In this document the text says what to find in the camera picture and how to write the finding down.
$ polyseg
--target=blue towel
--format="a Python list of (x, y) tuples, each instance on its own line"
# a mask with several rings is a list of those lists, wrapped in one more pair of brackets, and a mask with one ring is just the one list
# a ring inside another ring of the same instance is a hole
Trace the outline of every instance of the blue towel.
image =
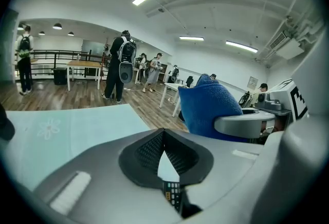
[(190, 133), (215, 139), (247, 142), (247, 139), (221, 134), (214, 129), (214, 119), (242, 115), (241, 107), (217, 80), (202, 74), (194, 88), (179, 87), (181, 112)]

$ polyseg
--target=white backpack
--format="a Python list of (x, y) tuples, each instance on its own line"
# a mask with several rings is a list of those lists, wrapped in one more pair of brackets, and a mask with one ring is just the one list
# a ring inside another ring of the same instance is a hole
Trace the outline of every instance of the white backpack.
[(126, 37), (122, 36), (123, 43), (118, 50), (118, 59), (120, 62), (133, 63), (136, 56), (136, 47)]

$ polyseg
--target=light blue mat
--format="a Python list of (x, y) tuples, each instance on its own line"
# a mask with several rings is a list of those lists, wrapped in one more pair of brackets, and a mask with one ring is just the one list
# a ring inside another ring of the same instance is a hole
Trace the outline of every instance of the light blue mat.
[(4, 158), (13, 179), (31, 191), (86, 149), (149, 130), (129, 104), (6, 113), (15, 126), (15, 136)]

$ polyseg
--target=black pants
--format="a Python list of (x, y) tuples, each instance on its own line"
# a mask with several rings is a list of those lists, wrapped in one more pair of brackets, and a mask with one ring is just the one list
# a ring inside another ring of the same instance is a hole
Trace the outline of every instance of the black pants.
[(114, 85), (117, 91), (117, 101), (121, 100), (123, 92), (123, 82), (120, 80), (119, 76), (119, 67), (110, 67), (108, 69), (107, 78), (106, 78), (106, 88), (105, 88), (105, 97), (110, 98)]
[(144, 69), (140, 69), (139, 70), (139, 74), (138, 74), (138, 81), (141, 82), (142, 81), (142, 77), (144, 76)]
[(22, 85), (22, 91), (25, 92), (26, 90), (31, 90), (31, 60), (30, 57), (26, 57), (21, 59), (18, 62), (18, 67), (20, 71), (20, 79)]

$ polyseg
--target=trash can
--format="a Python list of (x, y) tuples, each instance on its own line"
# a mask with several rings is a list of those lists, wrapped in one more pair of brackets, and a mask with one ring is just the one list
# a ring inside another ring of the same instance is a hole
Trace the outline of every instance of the trash can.
[(55, 85), (67, 84), (66, 68), (56, 68), (53, 70), (53, 82)]

